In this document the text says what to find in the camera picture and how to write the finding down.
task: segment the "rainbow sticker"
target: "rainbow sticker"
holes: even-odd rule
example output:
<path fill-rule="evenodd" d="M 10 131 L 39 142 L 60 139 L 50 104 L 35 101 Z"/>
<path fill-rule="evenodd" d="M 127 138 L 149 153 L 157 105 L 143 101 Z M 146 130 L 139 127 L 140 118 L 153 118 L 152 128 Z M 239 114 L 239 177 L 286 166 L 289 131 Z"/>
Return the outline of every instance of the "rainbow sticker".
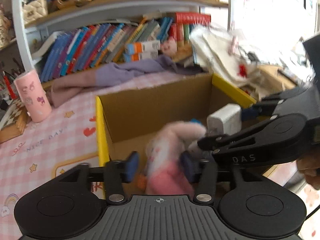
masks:
<path fill-rule="evenodd" d="M 9 205 L 14 206 L 18 200 L 19 200 L 19 198 L 16 194 L 10 194 L 4 202 L 4 206 L 2 207 L 2 210 L 1 210 L 1 216 L 5 217 L 5 216 L 9 215 L 10 214 Z"/>

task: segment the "yellow box edge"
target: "yellow box edge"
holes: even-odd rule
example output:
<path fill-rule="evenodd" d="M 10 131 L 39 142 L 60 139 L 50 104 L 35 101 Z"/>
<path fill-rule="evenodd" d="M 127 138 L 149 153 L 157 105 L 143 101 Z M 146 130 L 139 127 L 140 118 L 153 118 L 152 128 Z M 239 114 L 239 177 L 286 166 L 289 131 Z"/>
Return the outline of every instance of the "yellow box edge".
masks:
<path fill-rule="evenodd" d="M 96 125 L 99 166 L 104 166 L 110 161 L 107 135 L 104 126 L 103 106 L 99 96 L 96 96 Z"/>
<path fill-rule="evenodd" d="M 228 97 L 233 99 L 238 105 L 243 108 L 248 108 L 251 104 L 255 104 L 257 101 L 248 95 L 240 88 L 225 81 L 222 77 L 214 73 L 212 75 L 212 85 L 224 92 Z"/>

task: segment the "plush bunny toy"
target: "plush bunny toy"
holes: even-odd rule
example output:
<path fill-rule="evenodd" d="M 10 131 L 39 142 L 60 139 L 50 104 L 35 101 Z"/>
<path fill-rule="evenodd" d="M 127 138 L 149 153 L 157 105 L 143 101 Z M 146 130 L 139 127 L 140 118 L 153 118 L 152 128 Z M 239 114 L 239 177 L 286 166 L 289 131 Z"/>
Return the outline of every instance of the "plush bunny toy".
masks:
<path fill-rule="evenodd" d="M 203 125 L 192 122 L 169 123 L 157 133 L 146 148 L 146 194 L 193 197 L 193 188 L 180 167 L 179 156 L 205 133 Z"/>

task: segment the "white power adapter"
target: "white power adapter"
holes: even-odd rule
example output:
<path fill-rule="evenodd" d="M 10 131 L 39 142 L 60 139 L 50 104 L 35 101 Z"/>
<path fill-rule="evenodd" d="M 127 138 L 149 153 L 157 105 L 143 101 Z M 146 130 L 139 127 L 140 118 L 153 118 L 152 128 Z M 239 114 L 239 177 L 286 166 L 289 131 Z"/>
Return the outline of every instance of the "white power adapter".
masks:
<path fill-rule="evenodd" d="M 236 104 L 227 104 L 207 117 L 208 134 L 232 135 L 241 130 L 241 107 Z"/>

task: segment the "desk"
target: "desk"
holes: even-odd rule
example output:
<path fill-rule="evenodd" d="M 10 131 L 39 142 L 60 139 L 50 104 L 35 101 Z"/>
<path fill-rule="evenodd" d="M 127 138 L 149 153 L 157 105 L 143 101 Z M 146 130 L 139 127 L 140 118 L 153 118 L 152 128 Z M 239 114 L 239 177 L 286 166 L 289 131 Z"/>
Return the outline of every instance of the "desk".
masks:
<path fill-rule="evenodd" d="M 119 86 L 78 95 L 54 109 L 43 122 L 30 122 L 23 135 L 1 144 L 0 239 L 17 240 L 21 236 L 13 208 L 23 195 L 79 163 L 98 166 L 95 95 L 152 87 L 182 78 L 170 72 L 148 74 Z M 271 175 L 283 185 L 280 167 Z M 101 184 L 92 185 L 92 191 L 99 197 L 103 195 Z"/>

